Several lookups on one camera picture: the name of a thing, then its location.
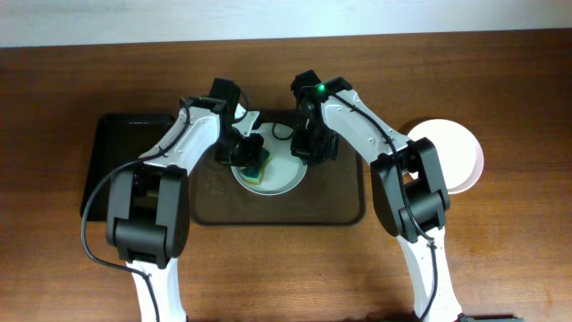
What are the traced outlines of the green yellow sponge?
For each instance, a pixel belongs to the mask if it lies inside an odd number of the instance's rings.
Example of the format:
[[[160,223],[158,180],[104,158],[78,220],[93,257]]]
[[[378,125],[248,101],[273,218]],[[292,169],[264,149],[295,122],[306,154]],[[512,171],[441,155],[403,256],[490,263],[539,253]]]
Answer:
[[[247,167],[242,168],[240,170],[241,178],[249,184],[254,184],[254,185],[261,184],[262,181],[264,180],[265,168],[268,165],[270,159],[271,159],[270,152],[267,149],[262,148],[260,152],[259,163],[257,165],[249,165]]]

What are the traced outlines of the pale grey plate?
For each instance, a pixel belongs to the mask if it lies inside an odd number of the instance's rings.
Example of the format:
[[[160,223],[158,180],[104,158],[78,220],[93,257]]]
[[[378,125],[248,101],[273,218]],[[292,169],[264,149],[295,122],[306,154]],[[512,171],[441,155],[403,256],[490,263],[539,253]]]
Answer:
[[[255,183],[249,180],[241,172],[241,168],[232,166],[231,172],[240,185],[246,190],[263,196],[276,196],[294,189],[304,178],[307,166],[299,157],[294,157],[290,151],[291,140],[278,140],[279,137],[287,137],[292,129],[284,124],[263,123],[258,129],[252,131],[264,138],[265,148],[270,157],[264,170],[261,172],[262,181]]]

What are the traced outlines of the white plate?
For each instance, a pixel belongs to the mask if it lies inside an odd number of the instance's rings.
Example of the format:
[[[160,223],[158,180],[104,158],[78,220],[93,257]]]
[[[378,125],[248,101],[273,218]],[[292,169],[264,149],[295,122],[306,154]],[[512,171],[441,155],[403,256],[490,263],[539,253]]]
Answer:
[[[449,194],[468,191],[484,171],[484,152],[476,136],[460,123],[445,119],[421,122],[409,131],[412,140],[429,139],[437,149]]]

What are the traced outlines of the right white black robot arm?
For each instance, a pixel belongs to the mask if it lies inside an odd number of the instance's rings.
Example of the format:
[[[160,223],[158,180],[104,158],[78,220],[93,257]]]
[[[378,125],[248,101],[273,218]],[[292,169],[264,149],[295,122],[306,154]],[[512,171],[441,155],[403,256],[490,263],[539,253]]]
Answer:
[[[372,112],[341,76],[322,81],[312,70],[290,85],[298,118],[291,153],[309,165],[334,157],[344,139],[369,165],[374,211],[406,260],[419,321],[465,321],[444,248],[450,208],[437,149],[412,140]]]

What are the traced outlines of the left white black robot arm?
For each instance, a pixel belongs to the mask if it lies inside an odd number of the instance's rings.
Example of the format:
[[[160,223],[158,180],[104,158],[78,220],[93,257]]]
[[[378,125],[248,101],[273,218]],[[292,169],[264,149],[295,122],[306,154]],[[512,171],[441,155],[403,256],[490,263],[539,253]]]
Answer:
[[[131,274],[144,321],[185,321],[178,258],[189,236],[189,177],[215,148],[223,165],[259,167],[263,139],[252,133],[257,114],[237,115],[242,91],[216,78],[203,97],[184,97],[174,125],[147,152],[115,168],[110,182],[106,240]]]

